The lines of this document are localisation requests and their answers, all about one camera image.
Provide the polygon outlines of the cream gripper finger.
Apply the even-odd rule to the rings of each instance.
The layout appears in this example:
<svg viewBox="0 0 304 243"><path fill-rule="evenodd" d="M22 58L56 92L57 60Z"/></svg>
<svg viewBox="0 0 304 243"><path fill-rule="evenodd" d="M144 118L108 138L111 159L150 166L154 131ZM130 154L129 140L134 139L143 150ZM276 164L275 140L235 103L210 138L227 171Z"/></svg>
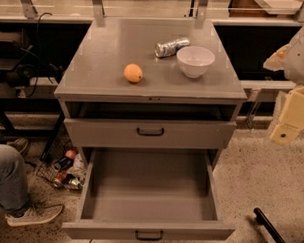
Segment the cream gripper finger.
<svg viewBox="0 0 304 243"><path fill-rule="evenodd" d="M287 145L304 130L304 86L288 93L280 92L276 99L270 125L270 140Z"/></svg>
<svg viewBox="0 0 304 243"><path fill-rule="evenodd" d="M279 71L284 69L285 54L289 45L286 44L280 49L276 50L266 61L263 63L263 67L269 71Z"/></svg>

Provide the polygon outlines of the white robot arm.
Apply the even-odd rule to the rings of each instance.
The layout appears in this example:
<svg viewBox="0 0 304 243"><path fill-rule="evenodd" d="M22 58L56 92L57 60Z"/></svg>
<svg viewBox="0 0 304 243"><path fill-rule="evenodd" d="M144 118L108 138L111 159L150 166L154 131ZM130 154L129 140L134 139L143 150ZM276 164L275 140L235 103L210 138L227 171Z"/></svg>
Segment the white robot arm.
<svg viewBox="0 0 304 243"><path fill-rule="evenodd" d="M263 67L283 70L287 80L295 84L288 93L278 95L269 137L276 144L290 144L304 130L304 24L288 44L264 61Z"/></svg>

